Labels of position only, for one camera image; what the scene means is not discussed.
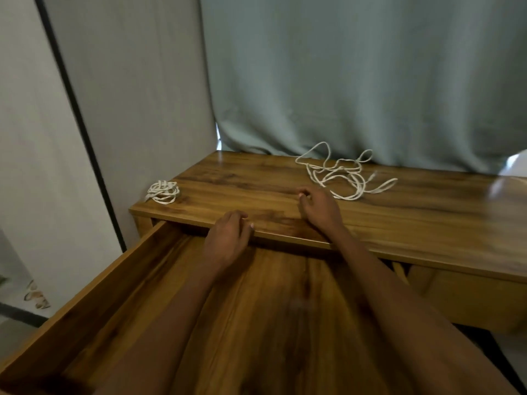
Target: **white rope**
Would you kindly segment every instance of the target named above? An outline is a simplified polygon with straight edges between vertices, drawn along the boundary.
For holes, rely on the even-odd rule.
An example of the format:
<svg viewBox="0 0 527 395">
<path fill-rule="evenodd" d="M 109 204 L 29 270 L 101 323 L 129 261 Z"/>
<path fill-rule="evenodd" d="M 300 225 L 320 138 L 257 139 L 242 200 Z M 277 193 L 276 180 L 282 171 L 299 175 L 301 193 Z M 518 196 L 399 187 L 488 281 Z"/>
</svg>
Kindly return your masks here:
<svg viewBox="0 0 527 395">
<path fill-rule="evenodd" d="M 179 195 L 179 187 L 176 182 L 167 182 L 166 180 L 159 180 L 150 186 L 147 192 L 147 196 L 144 198 L 148 201 L 149 198 L 156 201 L 158 204 L 168 205 L 175 201 Z"/>
<path fill-rule="evenodd" d="M 326 160 L 324 161 L 322 166 L 313 165 L 307 162 L 299 162 L 300 159 L 304 158 L 308 153 L 313 151 L 320 144 L 326 144 L 326 147 L 328 148 L 328 156 L 326 157 Z M 338 195 L 336 192 L 332 190 L 330 191 L 333 194 L 334 198 L 343 199 L 345 201 L 354 201 L 362 197 L 364 193 L 369 193 L 369 194 L 381 193 L 383 191 L 386 191 L 389 188 L 392 188 L 395 185 L 395 183 L 397 183 L 397 179 L 390 179 L 390 180 L 385 181 L 383 184 L 381 184 L 377 188 L 374 188 L 373 190 L 366 190 L 366 184 L 368 184 L 375 177 L 376 172 L 373 172 L 372 175 L 368 179 L 365 179 L 360 174 L 360 172 L 362 172 L 362 164 L 371 160 L 372 156 L 373 156 L 373 151 L 371 149 L 367 149 L 362 154 L 360 154 L 359 158 L 357 159 L 338 159 L 337 162 L 335 162 L 335 165 L 329 167 L 329 166 L 326 166 L 326 163 L 331 157 L 331 148 L 329 148 L 329 144 L 326 143 L 326 141 L 322 141 L 318 143 L 317 145 L 315 145 L 312 149 L 310 149 L 305 154 L 300 155 L 298 158 L 296 158 L 295 162 L 299 165 L 305 165 L 309 178 L 312 180 L 312 182 L 317 183 L 321 187 L 326 187 L 326 183 L 328 181 L 336 179 L 337 177 L 341 177 L 342 179 L 345 179 L 349 184 L 352 185 L 352 187 L 355 188 L 355 193 L 353 195 L 350 195 L 348 197 L 343 197 L 341 195 Z M 345 162 L 353 162 L 355 166 L 354 167 L 339 166 L 338 164 L 341 160 Z M 327 172 L 327 173 L 322 179 L 319 179 L 317 175 L 323 172 Z"/>
</svg>

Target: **white object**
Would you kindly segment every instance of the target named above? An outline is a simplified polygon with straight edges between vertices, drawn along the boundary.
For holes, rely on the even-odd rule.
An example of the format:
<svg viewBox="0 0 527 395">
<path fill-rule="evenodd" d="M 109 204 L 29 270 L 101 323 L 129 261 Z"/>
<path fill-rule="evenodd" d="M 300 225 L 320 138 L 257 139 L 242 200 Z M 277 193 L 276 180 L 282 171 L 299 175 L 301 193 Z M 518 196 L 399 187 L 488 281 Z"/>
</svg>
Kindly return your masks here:
<svg viewBox="0 0 527 395">
<path fill-rule="evenodd" d="M 150 186 L 147 196 L 144 198 L 148 201 L 149 198 L 156 201 L 158 204 L 168 205 L 175 201 L 179 195 L 179 187 L 177 182 L 167 182 L 166 180 L 159 180 Z"/>
<path fill-rule="evenodd" d="M 299 162 L 300 159 L 305 158 L 305 156 L 308 153 L 313 151 L 320 144 L 326 144 L 326 147 L 328 148 L 328 156 L 326 157 L 326 160 L 324 161 L 322 166 L 313 165 L 307 162 Z M 345 179 L 349 184 L 352 185 L 352 187 L 355 188 L 355 193 L 353 195 L 344 197 L 342 195 L 337 194 L 336 192 L 332 190 L 329 190 L 329 191 L 333 194 L 334 198 L 343 199 L 345 201 L 354 201 L 362 197 L 364 193 L 370 193 L 370 194 L 381 193 L 383 191 L 386 191 L 389 188 L 392 188 L 395 185 L 395 183 L 397 183 L 397 179 L 390 179 L 390 180 L 385 181 L 383 184 L 381 184 L 377 188 L 374 188 L 373 190 L 366 190 L 366 184 L 368 184 L 375 177 L 375 172 L 373 172 L 372 175 L 368 179 L 365 179 L 360 174 L 360 172 L 362 171 L 362 164 L 371 160 L 372 156 L 373 156 L 373 151 L 371 149 L 367 149 L 362 154 L 360 154 L 359 158 L 357 159 L 338 159 L 337 162 L 335 162 L 335 165 L 328 167 L 326 166 L 326 163 L 331 157 L 331 148 L 329 147 L 329 144 L 326 143 L 326 141 L 322 141 L 318 143 L 317 145 L 315 145 L 312 149 L 310 149 L 305 154 L 300 155 L 298 158 L 296 158 L 295 162 L 299 165 L 305 165 L 309 178 L 314 183 L 317 183 L 321 187 L 326 187 L 326 183 L 328 181 L 336 179 L 338 177 Z M 354 167 L 339 166 L 338 164 L 341 160 L 345 162 L 353 162 L 355 166 Z M 327 172 L 326 175 L 322 179 L 319 179 L 317 175 L 319 175 L 320 173 L 324 173 L 324 172 Z"/>
</svg>

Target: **person's right hand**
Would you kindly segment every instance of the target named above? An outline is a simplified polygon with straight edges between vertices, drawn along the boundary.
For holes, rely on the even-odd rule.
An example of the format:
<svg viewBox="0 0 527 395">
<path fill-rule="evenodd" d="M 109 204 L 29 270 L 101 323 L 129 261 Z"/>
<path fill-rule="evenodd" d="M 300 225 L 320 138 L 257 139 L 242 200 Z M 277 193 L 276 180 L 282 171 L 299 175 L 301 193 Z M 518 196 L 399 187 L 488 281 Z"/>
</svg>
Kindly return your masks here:
<svg viewBox="0 0 527 395">
<path fill-rule="evenodd" d="M 346 230 L 340 216 L 337 202 L 329 191 L 319 186 L 305 186 L 296 189 L 300 214 L 331 238 L 338 231 Z"/>
</svg>

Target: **gray wall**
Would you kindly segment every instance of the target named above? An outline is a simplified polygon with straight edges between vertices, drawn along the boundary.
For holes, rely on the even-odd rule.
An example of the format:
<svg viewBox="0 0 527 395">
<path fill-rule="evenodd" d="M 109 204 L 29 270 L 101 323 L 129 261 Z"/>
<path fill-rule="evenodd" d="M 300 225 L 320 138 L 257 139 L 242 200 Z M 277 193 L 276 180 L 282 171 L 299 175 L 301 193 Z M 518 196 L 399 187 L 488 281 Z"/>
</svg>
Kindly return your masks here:
<svg viewBox="0 0 527 395">
<path fill-rule="evenodd" d="M 33 0 L 0 0 L 0 226 L 53 307 L 121 253 Z"/>
<path fill-rule="evenodd" d="M 199 0 L 45 4 L 130 246 L 128 208 L 215 149 Z"/>
</svg>

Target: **curtain fold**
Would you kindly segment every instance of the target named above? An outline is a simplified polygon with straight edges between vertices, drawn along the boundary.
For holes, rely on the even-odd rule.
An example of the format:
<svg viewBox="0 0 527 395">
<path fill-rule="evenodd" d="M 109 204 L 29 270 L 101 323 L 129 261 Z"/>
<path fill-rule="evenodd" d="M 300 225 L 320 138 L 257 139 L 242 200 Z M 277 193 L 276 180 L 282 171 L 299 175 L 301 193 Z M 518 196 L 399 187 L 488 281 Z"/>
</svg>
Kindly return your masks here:
<svg viewBox="0 0 527 395">
<path fill-rule="evenodd" d="M 527 0 L 201 0 L 228 149 L 497 173 L 527 148 Z"/>
</svg>

